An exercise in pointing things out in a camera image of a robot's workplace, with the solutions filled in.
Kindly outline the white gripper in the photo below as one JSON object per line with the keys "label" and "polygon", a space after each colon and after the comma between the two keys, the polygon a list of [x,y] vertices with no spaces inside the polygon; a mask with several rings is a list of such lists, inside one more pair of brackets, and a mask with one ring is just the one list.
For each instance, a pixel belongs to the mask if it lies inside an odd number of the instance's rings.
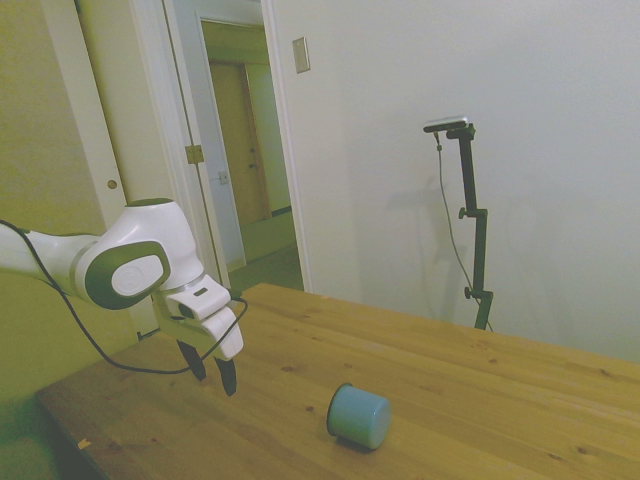
{"label": "white gripper", "polygon": [[162,331],[177,339],[177,344],[189,370],[198,381],[207,374],[198,350],[213,348],[216,366],[223,389],[228,397],[237,391],[237,373],[232,359],[243,348],[244,342],[236,315],[227,305],[228,295],[195,295],[180,292],[152,295],[154,312]]}

